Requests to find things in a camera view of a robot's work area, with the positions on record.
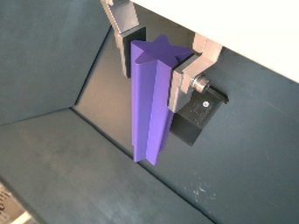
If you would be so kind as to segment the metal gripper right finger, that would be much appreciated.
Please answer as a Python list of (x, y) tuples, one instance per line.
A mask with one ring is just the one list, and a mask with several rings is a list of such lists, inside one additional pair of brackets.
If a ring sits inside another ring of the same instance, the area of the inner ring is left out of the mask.
[(221, 44), (196, 33), (192, 41), (192, 50), (193, 54), (172, 70), (168, 109), (173, 113), (190, 100), (193, 90), (202, 93), (209, 87), (210, 80), (202, 76), (202, 72), (216, 63)]

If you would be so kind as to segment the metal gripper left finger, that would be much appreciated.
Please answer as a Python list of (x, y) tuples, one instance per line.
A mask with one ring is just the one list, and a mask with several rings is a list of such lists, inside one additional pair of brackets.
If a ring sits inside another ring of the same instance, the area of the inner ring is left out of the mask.
[(145, 41), (145, 27), (140, 25), (134, 4), (129, 0), (100, 0), (108, 21), (114, 30), (122, 73), (130, 77), (130, 41)]

